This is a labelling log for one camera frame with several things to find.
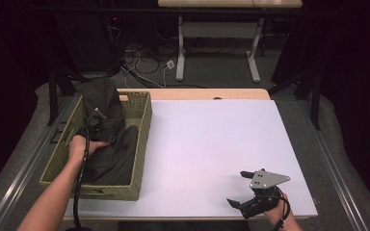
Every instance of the white tabletop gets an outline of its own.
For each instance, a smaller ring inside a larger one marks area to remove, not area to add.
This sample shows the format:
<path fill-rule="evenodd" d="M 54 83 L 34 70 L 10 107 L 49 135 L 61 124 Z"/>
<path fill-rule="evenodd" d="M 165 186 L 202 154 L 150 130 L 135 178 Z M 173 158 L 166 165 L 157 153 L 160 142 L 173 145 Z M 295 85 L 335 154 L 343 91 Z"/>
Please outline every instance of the white tabletop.
<path fill-rule="evenodd" d="M 317 216 L 274 101 L 153 100 L 152 109 L 140 199 L 81 199 L 81 218 L 242 219 L 226 199 L 251 199 L 239 172 L 261 168 L 291 178 L 279 187 L 297 217 Z"/>

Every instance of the human hand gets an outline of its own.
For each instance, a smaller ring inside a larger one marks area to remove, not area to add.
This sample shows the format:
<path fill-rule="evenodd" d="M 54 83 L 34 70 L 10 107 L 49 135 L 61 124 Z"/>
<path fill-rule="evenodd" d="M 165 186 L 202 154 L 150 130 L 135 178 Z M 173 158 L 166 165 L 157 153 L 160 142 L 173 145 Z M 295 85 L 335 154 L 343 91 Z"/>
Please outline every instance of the human hand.
<path fill-rule="evenodd" d="M 92 155 L 97 148 L 107 146 L 108 144 L 110 143 L 105 141 L 90 141 L 89 155 Z M 86 138 L 80 135 L 74 136 L 73 140 L 71 140 L 71 142 L 69 143 L 68 160 L 81 163 L 85 150 Z"/>
<path fill-rule="evenodd" d="M 284 197 L 286 200 L 288 200 L 287 194 L 281 193 L 281 196 Z M 276 208 L 264 212 L 264 216 L 271 222 L 273 225 L 276 225 L 280 220 L 283 214 L 285 214 L 286 211 L 286 205 L 283 200 L 278 201 L 278 205 Z M 281 230 L 285 231 L 301 231 L 302 228 L 300 225 L 297 223 L 296 219 L 294 218 L 293 211 L 290 211 L 290 214 L 288 215 L 287 219 L 283 223 L 283 228 Z"/>

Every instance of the black curtain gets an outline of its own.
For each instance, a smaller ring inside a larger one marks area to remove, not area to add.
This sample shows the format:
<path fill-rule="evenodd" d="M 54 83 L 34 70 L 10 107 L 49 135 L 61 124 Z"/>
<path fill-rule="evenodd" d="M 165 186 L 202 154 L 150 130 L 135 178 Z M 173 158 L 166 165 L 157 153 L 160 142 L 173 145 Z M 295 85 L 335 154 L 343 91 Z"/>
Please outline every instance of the black curtain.
<path fill-rule="evenodd" d="M 34 113 L 35 89 L 47 81 L 43 57 L 27 25 L 16 1 L 0 1 L 0 171 Z"/>
<path fill-rule="evenodd" d="M 370 1 L 310 4 L 342 14 L 297 21 L 273 81 L 281 83 L 311 68 L 321 74 L 321 92 L 334 105 L 347 155 L 370 191 Z M 304 95 L 311 90 L 312 76 L 306 77 L 298 89 Z"/>

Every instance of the black fabric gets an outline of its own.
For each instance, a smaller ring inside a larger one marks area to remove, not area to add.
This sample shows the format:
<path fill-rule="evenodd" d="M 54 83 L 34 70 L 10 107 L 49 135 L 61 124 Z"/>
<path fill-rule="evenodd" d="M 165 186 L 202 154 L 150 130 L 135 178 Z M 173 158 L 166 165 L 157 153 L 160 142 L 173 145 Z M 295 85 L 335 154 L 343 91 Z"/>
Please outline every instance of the black fabric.
<path fill-rule="evenodd" d="M 118 139 L 125 128 L 125 119 L 115 82 L 111 79 L 100 79 L 84 84 L 83 102 L 88 114 L 97 108 L 107 117 L 103 121 L 100 140 L 108 141 L 109 135 Z"/>
<path fill-rule="evenodd" d="M 115 82 L 111 79 L 100 79 L 84 84 L 83 102 L 89 116 L 96 108 L 106 116 L 100 129 L 100 140 L 109 141 L 110 136 L 114 136 L 117 141 L 97 149 L 92 154 L 86 163 L 82 182 L 129 185 L 139 131 L 136 126 L 125 130 L 123 108 Z"/>
<path fill-rule="evenodd" d="M 89 158 L 83 182 L 129 185 L 137 148 L 138 128 L 128 127 L 116 144 L 97 149 Z"/>
<path fill-rule="evenodd" d="M 370 191 L 370 2 L 323 73 L 322 93 L 333 103 L 348 158 Z"/>
<path fill-rule="evenodd" d="M 273 81 L 281 83 L 319 58 L 321 93 L 333 103 L 347 155 L 370 191 L 370 1 L 356 0 L 344 7 L 346 14 L 326 25 L 306 20 L 301 27 L 298 22 Z"/>

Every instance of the wicker basket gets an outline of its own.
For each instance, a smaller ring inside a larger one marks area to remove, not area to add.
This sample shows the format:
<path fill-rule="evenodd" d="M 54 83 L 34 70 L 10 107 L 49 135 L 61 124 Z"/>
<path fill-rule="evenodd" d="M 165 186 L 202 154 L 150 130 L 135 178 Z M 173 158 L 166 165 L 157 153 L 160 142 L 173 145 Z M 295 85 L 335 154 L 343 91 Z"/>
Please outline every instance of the wicker basket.
<path fill-rule="evenodd" d="M 151 99 L 149 92 L 120 92 L 126 127 L 136 125 L 139 129 L 136 156 L 130 185 L 90 185 L 83 184 L 81 198 L 138 200 L 145 162 L 145 149 L 152 118 Z M 87 112 L 80 97 L 71 114 L 64 132 L 40 178 L 40 184 L 47 188 L 65 166 L 68 159 L 68 143 L 70 139 L 84 126 Z"/>

